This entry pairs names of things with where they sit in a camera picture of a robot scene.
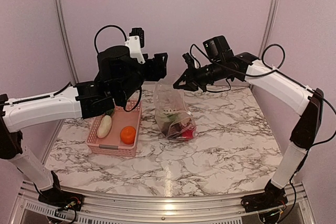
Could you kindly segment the dark purple beet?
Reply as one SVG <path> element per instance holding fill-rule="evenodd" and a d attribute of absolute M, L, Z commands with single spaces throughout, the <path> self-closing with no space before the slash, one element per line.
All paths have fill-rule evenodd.
<path fill-rule="evenodd" d="M 163 129 L 163 135 L 166 138 L 178 138 L 182 135 L 182 132 L 185 130 L 186 126 L 181 123 L 167 124 Z"/>

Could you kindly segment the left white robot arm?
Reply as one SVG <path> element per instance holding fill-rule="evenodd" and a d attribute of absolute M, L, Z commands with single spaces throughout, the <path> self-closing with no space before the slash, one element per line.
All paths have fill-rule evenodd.
<path fill-rule="evenodd" d="M 22 129 L 50 121 L 93 118 L 116 106 L 125 109 L 127 101 L 142 90 L 145 81 L 166 76 L 167 53 L 145 57 L 140 49 L 113 46 L 97 54 L 99 72 L 93 81 L 40 96 L 10 99 L 1 95 L 1 159 L 5 159 L 36 186 L 39 200 L 61 206 L 80 198 L 61 189 L 57 175 L 44 167 L 22 144 Z"/>

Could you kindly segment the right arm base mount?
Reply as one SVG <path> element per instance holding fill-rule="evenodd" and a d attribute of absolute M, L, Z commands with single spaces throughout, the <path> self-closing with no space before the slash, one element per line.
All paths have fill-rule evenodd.
<path fill-rule="evenodd" d="M 274 195 L 267 195 L 266 193 L 243 196 L 240 202 L 246 212 L 266 210 L 281 205 L 284 206 L 287 203 L 288 199 L 286 194 L 275 197 Z"/>

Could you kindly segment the red strawberry fruit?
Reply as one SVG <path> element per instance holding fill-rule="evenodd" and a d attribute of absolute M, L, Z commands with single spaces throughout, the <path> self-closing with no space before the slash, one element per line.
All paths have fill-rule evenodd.
<path fill-rule="evenodd" d="M 195 137 L 195 127 L 189 127 L 182 132 L 182 138 L 186 140 L 191 140 Z"/>

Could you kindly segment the pink perforated plastic basket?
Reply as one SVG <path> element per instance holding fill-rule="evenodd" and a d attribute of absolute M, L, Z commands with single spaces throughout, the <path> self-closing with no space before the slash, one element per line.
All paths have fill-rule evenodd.
<path fill-rule="evenodd" d="M 114 113 L 111 116 L 112 125 L 110 132 L 104 138 L 97 137 L 97 130 L 104 116 L 95 117 L 86 144 L 95 154 L 134 157 L 140 133 L 141 115 L 141 103 L 130 112 L 126 112 L 122 107 L 115 107 Z M 135 138 L 132 144 L 124 143 L 120 137 L 121 131 L 127 126 L 135 128 Z"/>

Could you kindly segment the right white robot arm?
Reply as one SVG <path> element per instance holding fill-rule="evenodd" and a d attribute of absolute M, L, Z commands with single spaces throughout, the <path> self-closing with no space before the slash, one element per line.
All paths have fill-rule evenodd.
<path fill-rule="evenodd" d="M 222 79 L 239 79 L 272 94 L 291 107 L 300 119 L 292 130 L 290 143 L 273 177 L 261 194 L 243 197 L 245 204 L 251 201 L 271 207 L 285 191 L 291 177 L 303 166 L 308 151 L 312 148 L 321 125 L 323 92 L 310 91 L 279 73 L 276 68 L 268 68 L 256 56 L 244 52 L 228 57 L 224 62 L 212 62 L 195 68 L 189 54 L 184 54 L 188 68 L 173 84 L 175 89 L 187 91 L 207 90 L 207 85 Z"/>

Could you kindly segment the clear zip top bag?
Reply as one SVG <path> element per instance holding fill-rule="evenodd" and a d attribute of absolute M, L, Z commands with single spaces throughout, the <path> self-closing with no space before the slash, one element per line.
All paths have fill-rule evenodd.
<path fill-rule="evenodd" d="M 195 137 L 196 123 L 184 101 L 184 91 L 173 88 L 176 80 L 178 75 L 168 74 L 155 85 L 155 120 L 166 139 L 189 141 Z"/>

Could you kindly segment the orange tangerine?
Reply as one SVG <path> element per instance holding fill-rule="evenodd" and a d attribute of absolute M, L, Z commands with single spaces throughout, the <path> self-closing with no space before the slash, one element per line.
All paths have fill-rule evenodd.
<path fill-rule="evenodd" d="M 120 132 L 120 139 L 126 145 L 132 145 L 136 137 L 136 129 L 132 126 L 124 127 Z"/>

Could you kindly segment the white radish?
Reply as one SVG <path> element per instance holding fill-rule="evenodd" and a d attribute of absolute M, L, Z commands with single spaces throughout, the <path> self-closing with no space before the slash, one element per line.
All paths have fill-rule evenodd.
<path fill-rule="evenodd" d="M 105 115 L 102 118 L 100 125 L 97 129 L 97 137 L 98 138 L 106 137 L 109 134 L 111 127 L 112 127 L 112 118 L 109 115 Z"/>

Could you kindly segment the green lettuce leaf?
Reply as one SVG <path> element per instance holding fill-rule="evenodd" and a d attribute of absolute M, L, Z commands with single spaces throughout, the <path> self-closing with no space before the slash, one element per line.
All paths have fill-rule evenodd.
<path fill-rule="evenodd" d="M 110 109 L 105 112 L 105 115 L 108 115 L 108 116 L 113 116 L 113 114 L 114 114 L 114 109 Z"/>

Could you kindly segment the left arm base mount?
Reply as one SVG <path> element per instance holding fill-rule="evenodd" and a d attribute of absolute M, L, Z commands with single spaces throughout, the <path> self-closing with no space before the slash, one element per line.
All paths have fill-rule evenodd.
<path fill-rule="evenodd" d="M 60 208 L 61 210 L 66 210 L 66 206 L 69 205 L 70 203 L 74 202 L 75 205 L 70 207 L 71 210 L 75 211 L 80 211 L 83 200 L 84 200 L 84 195 L 82 194 L 77 194 L 77 193 L 71 193 L 68 191 L 65 191 L 64 194 L 60 197 L 45 197 L 43 195 L 39 195 L 38 200 L 40 202 L 43 202 L 48 205 L 52 205 L 55 207 Z"/>

